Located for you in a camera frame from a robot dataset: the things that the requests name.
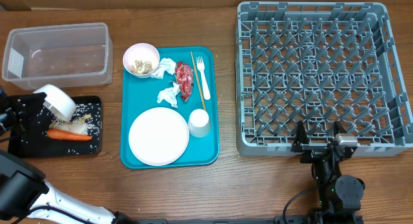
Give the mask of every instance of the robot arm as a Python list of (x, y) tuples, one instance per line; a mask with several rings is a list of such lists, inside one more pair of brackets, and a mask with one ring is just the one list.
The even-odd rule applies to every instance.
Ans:
[(301, 163), (311, 164), (313, 178), (317, 185), (294, 198), (286, 205), (283, 211), (283, 222), (288, 223), (285, 211), (288, 205), (311, 190), (319, 192), (321, 208), (313, 209), (304, 223), (324, 224), (362, 224), (362, 217), (356, 216), (356, 211), (361, 208), (365, 184), (354, 176), (343, 176), (339, 162), (351, 158), (357, 150), (356, 137), (347, 134), (338, 121), (334, 122), (334, 139), (326, 146), (311, 145), (308, 142), (305, 128), (300, 121), (297, 126), (296, 138), (291, 151), (301, 153)]
[(57, 189), (32, 165), (0, 150), (0, 219), (40, 218), (56, 223), (132, 224), (128, 216), (75, 199)]
[(39, 209), (28, 215), (28, 218), (40, 218), (54, 221), (56, 223), (112, 223), (115, 216), (104, 207), (95, 207), (75, 199), (61, 191), (55, 189), (49, 182), (45, 181), (49, 191), (41, 194), (30, 207), (33, 210), (37, 207), (54, 207), (65, 211), (84, 222), (76, 221), (73, 218), (54, 210)]

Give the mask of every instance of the crumpled napkin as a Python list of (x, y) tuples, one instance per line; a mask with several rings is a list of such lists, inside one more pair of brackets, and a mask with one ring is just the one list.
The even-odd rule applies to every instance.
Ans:
[(174, 86), (172, 88), (166, 88), (159, 92), (157, 95), (157, 103), (160, 104), (163, 100), (170, 103), (172, 107), (177, 108), (177, 101), (176, 95), (180, 92), (179, 85), (174, 82)]
[(173, 75), (175, 74), (175, 67), (176, 63), (172, 59), (163, 58), (159, 63), (158, 69), (152, 75), (150, 75), (150, 77), (162, 79), (165, 71)]

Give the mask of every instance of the teal tray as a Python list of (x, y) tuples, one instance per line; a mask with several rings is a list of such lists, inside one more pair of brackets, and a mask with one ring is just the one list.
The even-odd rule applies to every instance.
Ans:
[[(202, 46), (158, 48), (161, 59), (171, 58), (175, 62), (182, 61), (193, 68), (190, 52), (194, 58), (202, 56), (205, 63), (205, 77), (211, 93), (211, 99), (205, 101), (206, 111), (210, 116), (211, 131), (209, 135), (202, 138), (189, 137), (189, 144), (184, 154), (175, 162), (161, 167), (184, 167), (194, 165), (208, 165), (213, 163), (219, 154), (219, 130), (218, 130), (218, 109), (215, 86), (214, 57), (211, 51)], [(171, 80), (175, 80), (173, 75), (165, 73), (163, 79), (146, 78), (140, 79), (123, 71), (123, 102), (122, 102), (122, 124), (121, 124), (121, 160), (123, 164), (132, 169), (159, 168), (146, 165), (138, 160), (129, 147), (129, 129), (135, 119), (144, 111), (155, 107), (172, 108), (169, 103), (156, 102), (159, 91), (172, 86)], [(194, 75), (194, 87), (188, 103), (184, 103), (177, 96), (178, 108), (173, 108), (180, 113), (188, 122), (191, 111), (202, 108), (201, 97), (199, 96), (198, 84)]]

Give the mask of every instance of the white fork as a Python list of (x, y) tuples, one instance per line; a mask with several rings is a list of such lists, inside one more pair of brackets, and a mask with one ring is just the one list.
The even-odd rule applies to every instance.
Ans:
[(211, 94), (209, 92), (207, 79), (205, 77), (205, 64), (202, 57), (196, 57), (196, 67), (198, 68), (199, 72), (201, 73), (201, 80), (202, 80), (202, 92), (204, 93), (204, 99), (209, 100), (211, 99)]

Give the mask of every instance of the plastic container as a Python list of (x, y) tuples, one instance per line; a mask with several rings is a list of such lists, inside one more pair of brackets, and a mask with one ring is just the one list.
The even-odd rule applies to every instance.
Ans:
[(3, 59), (4, 80), (34, 90), (112, 83), (113, 46), (104, 23), (12, 30)]
[(237, 148), (291, 156), (298, 121), (326, 146), (339, 121), (354, 156), (413, 147), (412, 111), (379, 3), (243, 2), (236, 27)]

